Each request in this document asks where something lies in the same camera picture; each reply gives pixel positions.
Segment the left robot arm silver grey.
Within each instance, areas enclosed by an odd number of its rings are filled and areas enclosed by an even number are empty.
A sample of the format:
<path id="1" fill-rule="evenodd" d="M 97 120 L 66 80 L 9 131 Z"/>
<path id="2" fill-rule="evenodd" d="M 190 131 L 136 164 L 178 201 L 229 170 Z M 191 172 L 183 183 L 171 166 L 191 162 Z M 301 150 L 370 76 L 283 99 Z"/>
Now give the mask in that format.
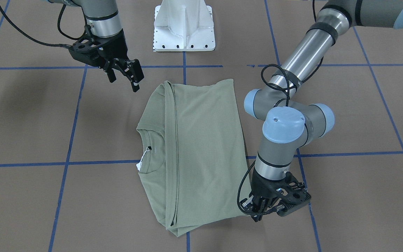
<path id="1" fill-rule="evenodd" d="M 310 202 L 306 186 L 290 171 L 291 163 L 297 149 L 331 131 L 335 117 L 328 106 L 304 105 L 294 96 L 353 27 L 403 30 L 403 0 L 328 0 L 286 62 L 263 67 L 265 87 L 246 95 L 245 112 L 263 122 L 262 139 L 246 172 L 250 193 L 238 197 L 237 206 L 255 222 L 271 213 L 287 216 Z"/>

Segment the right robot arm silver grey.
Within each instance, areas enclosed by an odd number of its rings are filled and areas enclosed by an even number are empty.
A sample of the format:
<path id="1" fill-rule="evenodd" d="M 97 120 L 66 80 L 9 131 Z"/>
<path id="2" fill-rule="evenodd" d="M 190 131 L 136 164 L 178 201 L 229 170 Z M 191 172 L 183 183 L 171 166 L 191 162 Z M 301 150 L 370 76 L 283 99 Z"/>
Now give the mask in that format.
<path id="1" fill-rule="evenodd" d="M 129 59 L 128 48 L 115 0 L 50 0 L 72 7 L 81 7 L 85 33 L 68 49 L 73 59 L 102 69 L 111 83 L 114 70 L 128 78 L 132 90 L 140 89 L 144 78 L 138 59 Z"/>

